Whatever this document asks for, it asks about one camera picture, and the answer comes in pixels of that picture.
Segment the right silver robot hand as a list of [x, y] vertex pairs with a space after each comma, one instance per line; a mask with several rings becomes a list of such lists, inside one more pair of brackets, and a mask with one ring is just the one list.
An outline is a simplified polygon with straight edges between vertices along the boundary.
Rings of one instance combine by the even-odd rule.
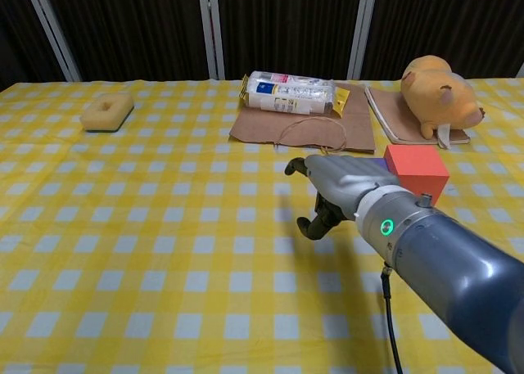
[[399, 179], [370, 159], [349, 155], [310, 155], [290, 160], [284, 170], [306, 176], [317, 191], [313, 220], [299, 217], [300, 232], [317, 241], [345, 220], [356, 220], [361, 200], [381, 187], [401, 191]]

